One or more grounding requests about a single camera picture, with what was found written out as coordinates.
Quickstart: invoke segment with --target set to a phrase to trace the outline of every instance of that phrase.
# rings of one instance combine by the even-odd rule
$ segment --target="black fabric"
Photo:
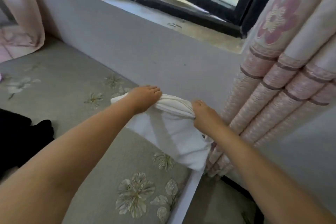
[[[21,167],[54,140],[50,120],[31,126],[31,119],[0,109],[0,177],[13,167]]]

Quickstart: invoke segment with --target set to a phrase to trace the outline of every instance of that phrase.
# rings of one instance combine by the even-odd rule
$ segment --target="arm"
[[[317,205],[280,168],[241,140],[203,101],[193,103],[195,127],[225,151],[242,176],[254,200],[273,224],[336,223],[335,217]]]
[[[54,140],[0,186],[0,223],[61,223],[70,201],[120,130],[162,92],[138,87]]]

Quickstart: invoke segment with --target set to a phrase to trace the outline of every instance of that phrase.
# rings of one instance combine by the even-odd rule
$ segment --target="window sill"
[[[241,53],[242,51],[245,41],[244,39],[225,35],[195,23],[176,18],[162,11],[146,7],[131,0],[101,1],[220,49],[234,53]]]

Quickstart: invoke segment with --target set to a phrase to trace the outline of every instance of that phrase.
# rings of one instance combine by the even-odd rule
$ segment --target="curtain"
[[[44,44],[44,29],[36,0],[2,0],[15,23],[0,25],[0,63],[38,50]]]
[[[260,146],[291,133],[336,99],[336,0],[270,0],[247,39],[222,118]],[[219,146],[209,176],[232,165]]]

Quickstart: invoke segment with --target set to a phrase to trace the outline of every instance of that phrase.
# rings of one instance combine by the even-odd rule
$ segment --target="white garment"
[[[115,103],[125,95],[112,98]],[[146,112],[135,115],[126,125],[176,162],[200,171],[205,166],[211,142],[194,127],[191,103],[163,94]]]

